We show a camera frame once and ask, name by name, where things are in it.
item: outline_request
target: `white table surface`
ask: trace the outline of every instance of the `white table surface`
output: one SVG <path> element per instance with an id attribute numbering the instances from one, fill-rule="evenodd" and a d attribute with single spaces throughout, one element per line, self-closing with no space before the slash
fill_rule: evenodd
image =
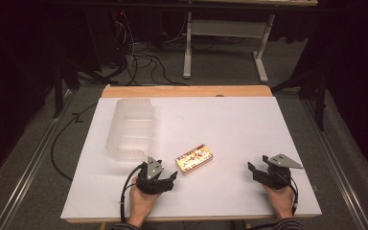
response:
<path id="1" fill-rule="evenodd" d="M 105 149 L 117 98 L 99 100 L 62 219 L 70 222 L 116 221 L 127 176 L 139 162 L 118 162 Z M 183 175 L 172 191 L 160 196 L 149 220 L 255 219 L 272 216 L 265 190 L 253 180 L 250 161 L 265 171 L 268 157 L 298 155 L 274 97 L 150 98 L 155 107 L 151 156 L 163 160 L 160 178 L 178 171 L 174 159 L 205 144 L 214 159 Z M 321 210 L 305 170 L 291 169 L 298 185 L 295 216 L 313 217 Z M 129 214 L 126 191 L 126 216 Z"/>

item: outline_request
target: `black cable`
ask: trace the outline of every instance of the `black cable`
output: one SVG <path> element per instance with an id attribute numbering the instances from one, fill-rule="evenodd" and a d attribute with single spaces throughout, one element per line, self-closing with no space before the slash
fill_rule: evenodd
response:
<path id="1" fill-rule="evenodd" d="M 134 173 L 136 173 L 136 171 L 142 169 L 144 166 L 146 165 L 145 162 L 143 162 L 142 164 L 140 164 L 139 166 L 137 166 L 131 173 L 130 175 L 127 177 L 127 180 L 125 182 L 125 186 L 122 189 L 122 194 L 121 194 L 121 222 L 127 222 L 127 219 L 125 218 L 125 192 L 127 191 L 127 188 L 129 188 L 130 186 L 128 186 L 127 184 L 129 183 L 131 177 L 134 175 Z"/>
<path id="2" fill-rule="evenodd" d="M 67 123 L 67 125 L 65 125 L 61 131 L 58 133 L 58 135 L 56 136 L 55 140 L 53 141 L 53 144 L 52 144 L 52 147 L 50 149 L 50 157 L 51 157 L 51 160 L 52 160 L 52 164 L 53 164 L 53 167 L 55 168 L 55 170 L 60 174 L 62 175 L 64 178 L 70 180 L 70 181 L 73 181 L 73 178 L 67 174 L 65 174 L 63 171 L 61 171 L 57 164 L 56 164 L 56 161 L 55 161 L 55 157 L 54 157 L 54 149 L 55 149 L 55 144 L 56 144 L 56 141 L 58 140 L 58 137 L 61 135 L 61 133 L 66 129 L 68 128 L 74 121 L 76 121 L 80 115 L 84 112 L 86 112 L 88 109 L 90 109 L 91 107 L 95 106 L 97 103 L 94 103 L 94 104 L 91 104 L 90 106 L 88 106 L 87 108 L 85 108 L 82 112 L 80 113 L 77 113 L 76 117 L 73 118 L 70 122 Z"/>

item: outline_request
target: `table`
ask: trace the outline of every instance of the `table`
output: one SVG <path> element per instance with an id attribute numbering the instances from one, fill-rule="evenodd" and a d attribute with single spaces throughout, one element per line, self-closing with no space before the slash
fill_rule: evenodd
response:
<path id="1" fill-rule="evenodd" d="M 316 6 L 316 0 L 194 0 L 189 3 L 241 3 L 241 4 L 263 4 L 274 6 Z M 273 26 L 274 14 L 271 14 L 266 22 L 240 22 L 223 20 L 201 20 L 193 19 L 189 11 L 187 15 L 187 44 L 184 57 L 184 79 L 191 77 L 191 38 L 192 35 L 216 35 L 234 37 L 255 37 L 261 40 L 258 51 L 253 52 L 253 59 L 258 70 L 259 78 L 262 83 L 267 83 L 268 78 L 262 62 L 262 55 L 265 50 L 271 27 Z"/>
<path id="2" fill-rule="evenodd" d="M 148 220 L 271 217 L 265 191 L 253 181 L 247 161 L 264 170 L 262 155 L 281 152 L 301 163 L 277 101 L 266 86 L 107 87 L 82 149 L 62 219 L 120 220 L 123 184 L 139 163 L 117 162 L 105 150 L 115 97 L 150 98 L 158 123 L 153 157 L 162 159 L 165 167 L 160 178 L 177 171 L 175 157 L 198 144 L 205 144 L 215 155 L 200 169 L 186 176 L 179 173 L 173 190 L 159 198 Z M 291 173 L 300 191 L 296 217 L 320 215 L 306 172 Z"/>

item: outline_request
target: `person's hand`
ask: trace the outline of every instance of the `person's hand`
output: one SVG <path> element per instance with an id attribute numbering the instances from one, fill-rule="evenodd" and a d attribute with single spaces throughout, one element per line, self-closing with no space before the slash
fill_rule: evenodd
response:
<path id="1" fill-rule="evenodd" d="M 267 192 L 268 201 L 278 219 L 292 218 L 292 201 L 294 192 L 289 186 L 283 189 L 275 190 L 262 184 Z"/>
<path id="2" fill-rule="evenodd" d="M 128 223 L 141 228 L 145 218 L 153 209 L 154 202 L 161 194 L 147 195 L 142 193 L 136 185 L 137 176 L 132 179 L 132 186 L 130 187 L 130 216 Z"/>

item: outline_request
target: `transparent plastic container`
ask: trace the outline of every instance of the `transparent plastic container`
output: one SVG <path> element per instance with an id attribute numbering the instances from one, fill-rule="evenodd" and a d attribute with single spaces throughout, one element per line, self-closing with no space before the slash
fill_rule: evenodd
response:
<path id="1" fill-rule="evenodd" d="M 154 108 L 150 99 L 120 99 L 116 103 L 106 149 L 116 160 L 146 161 L 153 128 Z"/>

